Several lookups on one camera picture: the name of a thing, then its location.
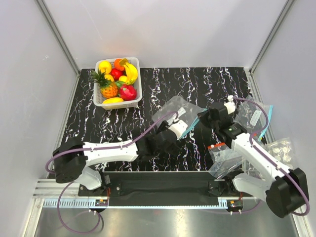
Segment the teal zipper clear bag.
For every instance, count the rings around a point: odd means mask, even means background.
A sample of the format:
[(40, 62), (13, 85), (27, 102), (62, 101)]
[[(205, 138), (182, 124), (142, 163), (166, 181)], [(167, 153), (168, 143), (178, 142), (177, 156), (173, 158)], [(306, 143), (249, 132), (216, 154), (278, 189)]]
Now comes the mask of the teal zipper clear bag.
[(152, 116), (153, 122), (156, 122), (161, 117), (165, 116), (162, 120), (168, 121), (169, 119), (181, 119), (188, 125), (188, 133), (198, 123), (198, 113), (205, 111), (205, 108), (201, 108), (195, 104), (186, 101), (181, 96), (173, 96)]

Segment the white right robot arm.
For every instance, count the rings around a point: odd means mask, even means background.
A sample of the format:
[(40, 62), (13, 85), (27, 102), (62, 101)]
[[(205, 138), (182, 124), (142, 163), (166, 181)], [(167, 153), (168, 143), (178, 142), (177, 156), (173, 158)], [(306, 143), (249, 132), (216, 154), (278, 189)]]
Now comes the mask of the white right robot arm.
[(234, 122), (231, 114), (235, 109), (234, 102), (213, 103), (197, 115), (205, 127), (213, 129), (221, 142), (239, 153), (263, 176), (258, 179), (244, 172), (234, 172), (224, 183), (225, 192), (231, 196), (243, 192), (259, 198), (280, 218), (290, 213), (297, 215), (296, 210), (302, 206), (306, 210), (298, 215), (307, 215), (310, 203), (304, 171), (289, 168), (265, 151), (254, 140), (253, 134)]

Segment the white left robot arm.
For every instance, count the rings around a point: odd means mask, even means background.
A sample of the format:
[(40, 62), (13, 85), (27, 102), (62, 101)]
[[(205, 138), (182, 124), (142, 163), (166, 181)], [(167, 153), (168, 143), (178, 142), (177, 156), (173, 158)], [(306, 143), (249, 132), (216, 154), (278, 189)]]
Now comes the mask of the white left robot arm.
[(53, 153), (55, 181), (59, 184), (75, 182), (100, 196), (107, 184), (101, 173), (91, 166), (116, 161), (148, 161), (162, 153), (176, 155), (179, 149), (176, 143), (187, 127), (178, 119), (172, 124), (163, 121), (156, 133), (140, 139), (102, 144), (67, 142)]

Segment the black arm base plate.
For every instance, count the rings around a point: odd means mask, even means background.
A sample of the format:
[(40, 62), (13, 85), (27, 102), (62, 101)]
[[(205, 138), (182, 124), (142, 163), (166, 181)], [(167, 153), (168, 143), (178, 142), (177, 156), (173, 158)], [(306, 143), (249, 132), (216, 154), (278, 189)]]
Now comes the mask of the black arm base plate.
[(218, 205), (211, 193), (214, 177), (207, 171), (104, 172), (107, 187), (89, 191), (80, 185), (81, 197), (108, 197), (110, 207), (202, 207)]

